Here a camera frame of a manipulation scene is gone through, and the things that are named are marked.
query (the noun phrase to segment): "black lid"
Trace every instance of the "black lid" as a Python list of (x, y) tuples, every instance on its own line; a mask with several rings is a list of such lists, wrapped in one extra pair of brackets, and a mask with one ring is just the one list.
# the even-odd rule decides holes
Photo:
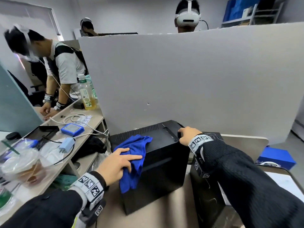
[(11, 141), (11, 140), (15, 140), (15, 139), (20, 139), (21, 135), (18, 132), (13, 132), (13, 133), (10, 133), (10, 134), (6, 135), (5, 138), (8, 141)]

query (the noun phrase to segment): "right hand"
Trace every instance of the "right hand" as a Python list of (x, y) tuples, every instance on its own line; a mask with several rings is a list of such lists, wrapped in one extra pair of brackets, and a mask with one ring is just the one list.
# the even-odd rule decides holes
[(40, 114), (43, 116), (47, 115), (51, 111), (51, 103), (46, 102), (40, 109)]
[(118, 148), (109, 157), (105, 158), (96, 170), (105, 180), (105, 183), (112, 185), (123, 177), (123, 167), (127, 167), (131, 172), (131, 160), (142, 159), (141, 155), (120, 155), (121, 152), (129, 151), (129, 148)]
[(179, 139), (179, 142), (184, 146), (187, 146), (196, 135), (202, 133), (198, 129), (191, 128), (189, 126), (186, 128), (180, 128), (178, 131), (182, 133), (182, 137)]

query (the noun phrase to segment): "window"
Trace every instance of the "window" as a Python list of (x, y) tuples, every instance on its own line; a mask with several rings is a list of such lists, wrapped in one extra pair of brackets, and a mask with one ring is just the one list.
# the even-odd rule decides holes
[(11, 29), (21, 24), (50, 39), (63, 39), (51, 8), (0, 0), (0, 24)]

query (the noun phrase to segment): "microfiber cloth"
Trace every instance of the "microfiber cloth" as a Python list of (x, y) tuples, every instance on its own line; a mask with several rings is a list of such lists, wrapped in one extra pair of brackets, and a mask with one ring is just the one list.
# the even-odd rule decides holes
[(128, 168), (124, 168), (123, 177), (119, 181), (120, 191), (122, 194), (126, 193), (130, 188), (135, 189), (141, 175), (143, 161), (146, 156), (146, 144), (152, 141), (152, 137), (141, 136), (137, 134), (131, 136), (123, 143), (118, 145), (115, 150), (118, 148), (130, 148), (127, 152), (122, 152), (120, 155), (133, 154), (133, 155), (142, 155), (140, 160), (132, 160), (131, 162), (131, 173), (129, 173)]

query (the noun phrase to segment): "gray floor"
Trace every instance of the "gray floor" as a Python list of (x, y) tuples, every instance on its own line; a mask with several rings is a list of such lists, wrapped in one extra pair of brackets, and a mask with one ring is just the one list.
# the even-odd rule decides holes
[(271, 147), (288, 150), (290, 155), (297, 162), (291, 169), (291, 173), (299, 181), (302, 187), (304, 187), (304, 142), (290, 133), (284, 143), (272, 145)]

